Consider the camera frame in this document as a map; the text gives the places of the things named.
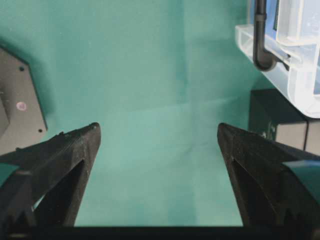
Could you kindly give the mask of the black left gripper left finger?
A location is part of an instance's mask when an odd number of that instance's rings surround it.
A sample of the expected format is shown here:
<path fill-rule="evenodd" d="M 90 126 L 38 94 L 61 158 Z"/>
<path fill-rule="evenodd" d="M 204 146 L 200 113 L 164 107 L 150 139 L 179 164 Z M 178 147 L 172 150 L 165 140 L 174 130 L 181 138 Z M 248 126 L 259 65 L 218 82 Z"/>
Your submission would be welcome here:
<path fill-rule="evenodd" d="M 2 155 L 17 169 L 0 187 L 0 226 L 73 226 L 100 144 L 94 122 Z"/>

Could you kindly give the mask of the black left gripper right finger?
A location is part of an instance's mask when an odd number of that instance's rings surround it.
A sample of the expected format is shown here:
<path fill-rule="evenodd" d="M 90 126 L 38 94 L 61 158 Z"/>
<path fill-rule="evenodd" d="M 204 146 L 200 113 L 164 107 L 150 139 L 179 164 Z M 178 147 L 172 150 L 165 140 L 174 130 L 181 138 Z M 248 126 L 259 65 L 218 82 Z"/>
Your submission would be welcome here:
<path fill-rule="evenodd" d="M 320 158 L 226 123 L 217 128 L 217 141 L 244 226 L 282 225 L 298 221 L 320 226 L 320 203 L 287 166 Z"/>

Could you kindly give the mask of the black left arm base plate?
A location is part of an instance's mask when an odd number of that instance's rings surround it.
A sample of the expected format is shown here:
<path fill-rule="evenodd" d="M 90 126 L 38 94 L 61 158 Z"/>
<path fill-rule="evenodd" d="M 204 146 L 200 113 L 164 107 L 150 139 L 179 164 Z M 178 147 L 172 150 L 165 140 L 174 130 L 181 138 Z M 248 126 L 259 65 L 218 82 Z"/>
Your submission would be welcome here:
<path fill-rule="evenodd" d="M 29 63 L 0 48 L 0 153 L 41 142 L 48 126 Z"/>

